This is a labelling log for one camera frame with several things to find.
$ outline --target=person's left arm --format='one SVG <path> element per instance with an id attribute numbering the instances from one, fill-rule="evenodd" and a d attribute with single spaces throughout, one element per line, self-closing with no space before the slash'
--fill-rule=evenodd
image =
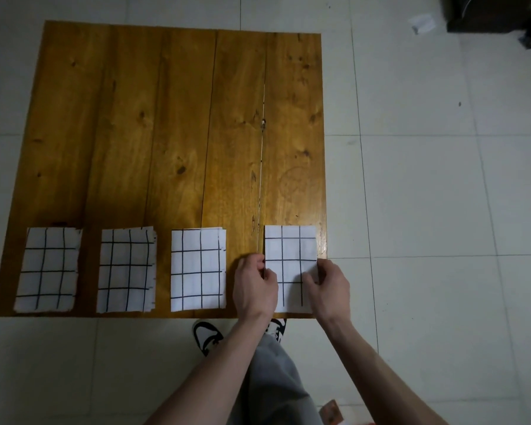
<path id="1" fill-rule="evenodd" d="M 277 277 L 270 270 L 265 271 L 265 279 L 261 277 L 263 260 L 260 254 L 240 260 L 233 292 L 238 322 L 145 425 L 224 425 L 227 422 L 277 305 Z"/>

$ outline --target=person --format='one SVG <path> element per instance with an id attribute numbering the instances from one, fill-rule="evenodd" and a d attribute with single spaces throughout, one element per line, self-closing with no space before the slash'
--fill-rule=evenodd
<path id="1" fill-rule="evenodd" d="M 375 423 L 447 425 L 356 331 L 350 319 L 350 284 L 339 266 L 329 259 L 319 259 L 317 266 L 318 284 L 310 274 L 302 275 L 312 313 Z M 209 322 L 195 324 L 195 340 L 206 358 L 146 425 L 322 424 L 279 343 L 285 320 L 272 319 L 277 276 L 264 267 L 261 254 L 240 259 L 233 290 L 238 321 L 226 337 Z"/>

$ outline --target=person's right arm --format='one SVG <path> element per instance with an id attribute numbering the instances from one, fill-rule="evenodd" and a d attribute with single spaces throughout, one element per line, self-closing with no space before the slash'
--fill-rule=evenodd
<path id="1" fill-rule="evenodd" d="M 360 392 L 377 425 L 448 425 L 425 404 L 356 331 L 350 319 L 350 283 L 340 267 L 319 259 L 320 283 L 304 273 L 312 312 Z"/>

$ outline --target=table top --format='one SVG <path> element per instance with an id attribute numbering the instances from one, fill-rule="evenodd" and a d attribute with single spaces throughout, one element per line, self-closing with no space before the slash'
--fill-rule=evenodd
<path id="1" fill-rule="evenodd" d="M 326 257 L 320 35 L 45 23 L 0 316 L 26 316 L 27 228 L 77 227 L 75 307 L 38 316 L 235 317 L 235 265 L 265 225 L 315 225 Z M 140 226 L 158 237 L 156 307 L 97 314 L 101 230 Z M 171 230 L 199 227 L 227 230 L 227 308 L 171 313 Z"/>

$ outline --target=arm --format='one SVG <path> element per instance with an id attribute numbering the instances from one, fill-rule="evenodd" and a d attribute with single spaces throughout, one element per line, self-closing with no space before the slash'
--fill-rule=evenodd
<path id="1" fill-rule="evenodd" d="M 277 278 L 263 255 L 242 258 L 234 275 L 238 322 L 208 357 L 148 419 L 145 425 L 224 425 L 277 305 Z"/>
<path id="2" fill-rule="evenodd" d="M 340 267 L 318 260 L 321 283 L 303 274 L 312 311 L 378 425 L 448 425 L 372 349 L 350 320 L 350 283 Z"/>

